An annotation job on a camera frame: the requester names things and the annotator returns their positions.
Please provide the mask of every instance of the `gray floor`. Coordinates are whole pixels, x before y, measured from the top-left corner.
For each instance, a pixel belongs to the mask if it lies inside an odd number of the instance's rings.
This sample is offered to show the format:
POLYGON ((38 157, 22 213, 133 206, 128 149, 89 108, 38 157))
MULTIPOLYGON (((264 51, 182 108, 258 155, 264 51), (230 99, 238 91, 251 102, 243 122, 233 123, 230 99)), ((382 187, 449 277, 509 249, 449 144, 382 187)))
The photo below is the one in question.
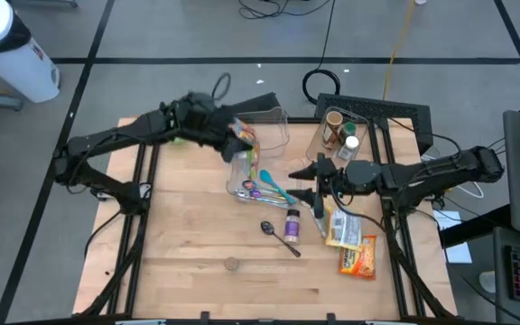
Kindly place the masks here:
MULTIPOLYGON (((80 8, 18 2, 15 8, 43 49, 53 58, 88 56, 106 0, 79 0, 80 8)), ((292 2, 291 11, 321 3, 292 2)), ((520 36, 520 0, 505 0, 520 36)), ((98 57, 317 57, 329 8, 304 17, 247 21, 237 1, 116 0, 98 57)), ((328 56, 388 57, 404 23, 405 0, 338 0, 328 56)), ((489 0, 429 0, 415 9, 401 57, 518 58, 515 46, 489 0)), ((94 65, 71 135, 113 126, 121 117, 155 109, 189 90, 209 92, 222 72, 232 74, 224 100, 234 103, 273 91, 291 116, 312 116, 301 80, 314 64, 94 65)), ((26 103, 21 113, 0 109, 0 298, 50 163, 83 66, 60 65, 63 83, 52 101, 26 103)), ((342 94, 381 98, 386 65, 329 64, 342 94)), ((327 79, 314 77, 309 90, 332 92, 327 79)), ((488 145, 502 137, 502 112, 520 109, 519 65, 397 65, 388 99, 431 107, 434 132, 461 146, 488 145)), ((453 152, 436 141, 440 154, 453 152)), ((107 157, 94 164, 105 169, 107 157)), ((506 180, 483 186, 486 197, 450 195, 467 208, 487 212, 508 202, 506 180)), ((83 246, 97 202, 88 194, 70 196, 54 186, 20 282, 8 321, 70 315, 77 291, 83 246)), ((464 219, 473 218, 461 211, 464 219)), ((476 282, 492 269, 492 240, 469 244, 473 265, 454 265, 476 282)), ((459 313, 494 320, 494 308, 451 273, 459 313)))

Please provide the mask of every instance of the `teal spoon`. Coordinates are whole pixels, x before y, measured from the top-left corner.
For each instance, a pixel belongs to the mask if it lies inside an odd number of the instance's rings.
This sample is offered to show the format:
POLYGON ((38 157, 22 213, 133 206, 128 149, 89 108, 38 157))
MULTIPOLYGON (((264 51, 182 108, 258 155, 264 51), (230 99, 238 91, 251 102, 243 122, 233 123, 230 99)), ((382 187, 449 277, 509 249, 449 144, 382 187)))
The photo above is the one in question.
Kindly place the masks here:
POLYGON ((294 204, 296 203, 296 200, 293 199, 293 197, 291 197, 290 195, 288 195, 288 193, 286 193, 284 190, 282 190, 275 182, 274 180, 272 179, 272 176, 270 175, 270 172, 268 172, 267 170, 262 170, 260 171, 260 181, 263 181, 265 182, 266 184, 272 186, 273 188, 275 188, 276 190, 278 190, 278 192, 280 194, 282 194, 282 196, 284 196, 284 198, 286 199, 286 201, 290 204, 294 204))

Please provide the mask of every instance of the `table leg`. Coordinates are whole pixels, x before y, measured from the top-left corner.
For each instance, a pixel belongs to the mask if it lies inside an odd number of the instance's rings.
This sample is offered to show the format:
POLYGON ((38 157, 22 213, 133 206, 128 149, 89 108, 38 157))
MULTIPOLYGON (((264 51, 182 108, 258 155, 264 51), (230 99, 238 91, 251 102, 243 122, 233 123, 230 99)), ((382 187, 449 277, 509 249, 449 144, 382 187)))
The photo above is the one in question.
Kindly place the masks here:
POLYGON ((483 237, 493 232, 495 227, 512 228, 510 208, 511 206, 506 204, 503 207, 489 211, 487 214, 442 230, 440 232, 442 247, 452 247, 483 237))

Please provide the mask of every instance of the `orange snack package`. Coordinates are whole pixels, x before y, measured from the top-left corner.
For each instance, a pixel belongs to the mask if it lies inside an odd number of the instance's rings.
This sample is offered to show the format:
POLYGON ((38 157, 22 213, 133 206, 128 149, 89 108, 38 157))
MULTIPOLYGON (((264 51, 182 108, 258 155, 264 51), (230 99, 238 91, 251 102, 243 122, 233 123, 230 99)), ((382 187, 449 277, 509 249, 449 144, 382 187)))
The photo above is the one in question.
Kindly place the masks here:
POLYGON ((360 252, 343 247, 340 250, 340 272, 375 280, 375 249, 376 235, 362 236, 360 252))

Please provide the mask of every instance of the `wooden tabletop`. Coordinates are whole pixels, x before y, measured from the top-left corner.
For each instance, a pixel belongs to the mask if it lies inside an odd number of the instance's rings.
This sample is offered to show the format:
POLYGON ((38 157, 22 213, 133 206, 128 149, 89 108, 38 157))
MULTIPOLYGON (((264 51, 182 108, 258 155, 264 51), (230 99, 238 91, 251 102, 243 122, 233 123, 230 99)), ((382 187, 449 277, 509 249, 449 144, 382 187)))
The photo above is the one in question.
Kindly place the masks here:
MULTIPOLYGON (((120 120, 129 124, 133 118, 120 120)), ((401 120, 411 126, 408 119, 401 120)), ((278 159, 265 157, 268 169, 283 188, 310 187, 288 180, 286 174, 309 163, 306 150, 318 125, 288 125, 289 143, 278 159)), ((414 134, 391 123, 398 163, 420 161, 414 134)), ((382 135, 378 133, 383 159, 382 135)), ((107 174, 129 181, 137 147, 111 154, 107 174)), ((357 159, 372 160, 370 140, 361 143, 357 159)), ((147 173, 145 160, 144 177, 147 173)), ((339 273, 339 250, 324 246, 308 208, 301 210, 302 257, 294 257, 274 237, 266 236, 260 221, 269 220, 283 234, 285 210, 265 204, 241 203, 226 192, 230 168, 219 154, 196 144, 162 146, 155 176, 152 206, 135 298, 135 318, 198 319, 210 311, 212 319, 323 320, 336 313, 339 320, 398 320, 395 289, 385 235, 363 220, 364 235, 377 235, 376 279, 363 280, 339 273), (227 258, 239 263, 226 269, 227 258)), ((376 194, 355 197, 350 208, 380 220, 376 194)), ((419 209, 432 214, 431 206, 419 209)), ((99 204, 95 228, 118 210, 114 201, 99 204)), ((123 219, 102 231, 89 247, 74 312, 96 298, 114 272, 123 219)), ((435 223, 417 213, 408 218, 418 273, 441 301, 456 313, 449 276, 435 223)), ((414 314, 410 282, 403 273, 409 314, 414 314)), ((118 310, 123 310, 127 277, 122 282, 118 310)))

